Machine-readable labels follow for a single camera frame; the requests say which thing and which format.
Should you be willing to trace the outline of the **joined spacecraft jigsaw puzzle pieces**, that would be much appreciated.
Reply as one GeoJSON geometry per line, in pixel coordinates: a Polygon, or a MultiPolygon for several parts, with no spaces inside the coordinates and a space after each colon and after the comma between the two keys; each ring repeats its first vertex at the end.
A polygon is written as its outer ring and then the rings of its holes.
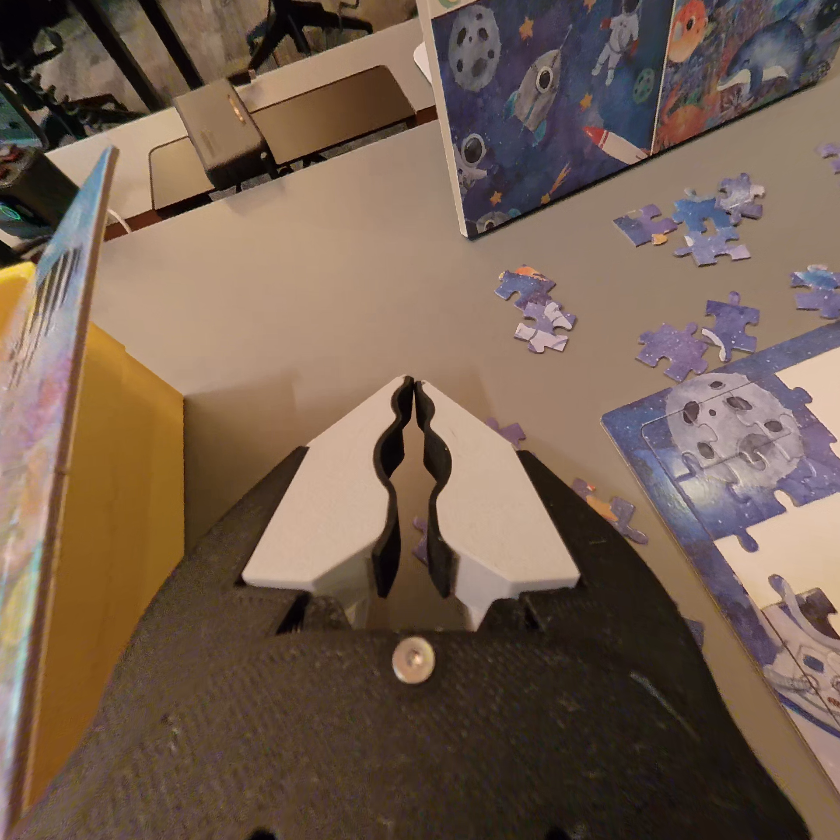
{"type": "Polygon", "coordinates": [[[837,609],[820,588],[796,593],[779,574],[769,576],[779,600],[763,614],[778,644],[765,678],[792,711],[839,737],[839,636],[837,609]]]}

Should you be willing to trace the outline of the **dark brown bench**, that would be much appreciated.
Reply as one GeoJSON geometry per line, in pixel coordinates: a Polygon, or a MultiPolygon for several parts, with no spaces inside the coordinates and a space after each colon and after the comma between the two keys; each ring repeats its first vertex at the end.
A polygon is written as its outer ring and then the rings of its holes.
{"type": "Polygon", "coordinates": [[[417,111],[386,66],[354,73],[295,97],[258,108],[251,120],[262,145],[244,159],[217,164],[209,174],[193,138],[153,147],[149,154],[153,210],[192,203],[200,196],[265,181],[291,164],[414,121],[417,111]]]}

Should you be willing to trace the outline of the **colourful printed puzzle board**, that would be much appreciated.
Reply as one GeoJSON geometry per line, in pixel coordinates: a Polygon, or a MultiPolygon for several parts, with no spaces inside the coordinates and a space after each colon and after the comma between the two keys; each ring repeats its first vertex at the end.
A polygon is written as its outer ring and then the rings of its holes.
{"type": "Polygon", "coordinates": [[[1,827],[20,817],[42,678],[89,311],[119,150],[111,145],[30,277],[2,343],[1,827]]]}

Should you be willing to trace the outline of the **jigsaw puzzle frame tray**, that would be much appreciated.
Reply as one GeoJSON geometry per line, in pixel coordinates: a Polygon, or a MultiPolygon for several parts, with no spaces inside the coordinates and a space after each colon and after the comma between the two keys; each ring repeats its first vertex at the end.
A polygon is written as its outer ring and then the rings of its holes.
{"type": "Polygon", "coordinates": [[[602,425],[838,788],[838,322],[602,425]]]}

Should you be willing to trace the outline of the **black office chair base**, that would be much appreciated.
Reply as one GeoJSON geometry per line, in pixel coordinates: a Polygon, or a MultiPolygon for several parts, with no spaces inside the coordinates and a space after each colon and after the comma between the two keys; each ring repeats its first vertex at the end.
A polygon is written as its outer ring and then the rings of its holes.
{"type": "Polygon", "coordinates": [[[264,21],[246,37],[250,54],[247,73],[257,72],[286,37],[291,38],[299,54],[309,56],[312,48],[305,36],[306,28],[334,29],[339,32],[347,29],[366,35],[373,34],[371,23],[358,17],[347,17],[341,12],[342,9],[357,6],[358,3],[339,2],[339,10],[332,12],[320,2],[268,1],[264,21]]]}

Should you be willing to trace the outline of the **joined moon jigsaw puzzle pieces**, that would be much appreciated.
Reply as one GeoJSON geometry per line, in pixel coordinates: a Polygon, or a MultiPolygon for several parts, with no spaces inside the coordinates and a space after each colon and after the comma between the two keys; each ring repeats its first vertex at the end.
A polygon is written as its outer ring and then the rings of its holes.
{"type": "Polygon", "coordinates": [[[754,553],[749,529],[785,512],[778,493],[795,507],[838,493],[837,439],[811,400],[776,375],[715,371],[670,389],[642,438],[708,538],[754,553]]]}

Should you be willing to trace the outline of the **space print puzzle box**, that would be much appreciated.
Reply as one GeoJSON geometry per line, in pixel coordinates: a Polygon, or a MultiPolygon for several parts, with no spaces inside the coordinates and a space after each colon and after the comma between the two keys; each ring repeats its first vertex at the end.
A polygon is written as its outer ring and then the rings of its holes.
{"type": "Polygon", "coordinates": [[[476,238],[824,78],[838,2],[418,2],[476,238]]]}

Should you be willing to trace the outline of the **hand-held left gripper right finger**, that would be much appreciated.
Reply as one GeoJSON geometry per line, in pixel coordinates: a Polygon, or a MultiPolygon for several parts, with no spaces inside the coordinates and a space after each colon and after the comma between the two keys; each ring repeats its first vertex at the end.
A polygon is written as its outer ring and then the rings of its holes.
{"type": "Polygon", "coordinates": [[[581,573],[520,453],[426,381],[415,384],[428,501],[427,567],[477,630],[498,601],[575,587],[581,573]]]}

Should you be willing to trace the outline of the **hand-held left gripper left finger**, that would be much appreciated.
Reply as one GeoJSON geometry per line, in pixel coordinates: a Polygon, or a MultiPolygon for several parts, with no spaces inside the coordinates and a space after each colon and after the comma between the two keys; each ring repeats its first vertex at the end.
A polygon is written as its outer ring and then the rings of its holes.
{"type": "Polygon", "coordinates": [[[414,379],[398,376],[301,448],[244,571],[248,585],[336,600],[353,629],[390,592],[402,543],[392,476],[414,379]]]}

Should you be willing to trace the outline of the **black box device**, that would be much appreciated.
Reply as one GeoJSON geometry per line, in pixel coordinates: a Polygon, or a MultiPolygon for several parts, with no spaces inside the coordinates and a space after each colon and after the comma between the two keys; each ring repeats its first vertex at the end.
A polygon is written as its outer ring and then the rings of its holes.
{"type": "Polygon", "coordinates": [[[266,137],[228,79],[186,92],[174,98],[173,106],[217,190],[277,173],[266,137]]]}

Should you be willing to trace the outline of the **yellow storage box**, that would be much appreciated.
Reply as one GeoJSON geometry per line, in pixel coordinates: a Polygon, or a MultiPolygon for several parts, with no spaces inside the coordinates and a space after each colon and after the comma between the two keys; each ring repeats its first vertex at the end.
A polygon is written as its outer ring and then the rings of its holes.
{"type": "Polygon", "coordinates": [[[2,836],[92,721],[121,652],[184,549],[184,399],[92,324],[70,462],[49,513],[45,444],[2,477],[2,836]]]}

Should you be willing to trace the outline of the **black tripod stand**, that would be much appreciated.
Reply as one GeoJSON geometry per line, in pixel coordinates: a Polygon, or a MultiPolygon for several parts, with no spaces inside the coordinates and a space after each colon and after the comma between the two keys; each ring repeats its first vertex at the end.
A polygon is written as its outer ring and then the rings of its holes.
{"type": "Polygon", "coordinates": [[[158,1],[71,1],[91,77],[129,110],[154,113],[203,86],[194,58],[158,1]]]}

